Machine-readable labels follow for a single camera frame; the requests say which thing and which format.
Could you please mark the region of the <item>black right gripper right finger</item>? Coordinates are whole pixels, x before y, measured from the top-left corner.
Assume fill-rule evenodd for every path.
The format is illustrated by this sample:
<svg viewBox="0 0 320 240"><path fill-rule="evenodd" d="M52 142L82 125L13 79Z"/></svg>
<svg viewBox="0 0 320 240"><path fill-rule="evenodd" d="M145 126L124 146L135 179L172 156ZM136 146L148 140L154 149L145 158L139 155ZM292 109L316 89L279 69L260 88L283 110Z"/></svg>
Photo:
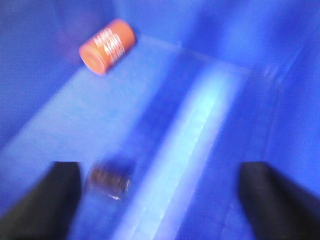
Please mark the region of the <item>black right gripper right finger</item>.
<svg viewBox="0 0 320 240"><path fill-rule="evenodd" d="M238 197L257 240L318 240L320 199L262 161L243 162Z"/></svg>

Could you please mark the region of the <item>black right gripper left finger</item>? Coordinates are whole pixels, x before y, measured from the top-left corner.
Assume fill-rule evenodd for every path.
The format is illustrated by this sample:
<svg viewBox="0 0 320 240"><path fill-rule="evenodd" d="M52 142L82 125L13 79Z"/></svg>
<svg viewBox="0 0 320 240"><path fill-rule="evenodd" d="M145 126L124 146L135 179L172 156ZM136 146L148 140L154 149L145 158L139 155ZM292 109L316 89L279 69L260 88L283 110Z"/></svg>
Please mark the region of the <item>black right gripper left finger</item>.
<svg viewBox="0 0 320 240"><path fill-rule="evenodd" d="M77 162L53 163L43 179L0 219L2 240L64 240L82 195Z"/></svg>

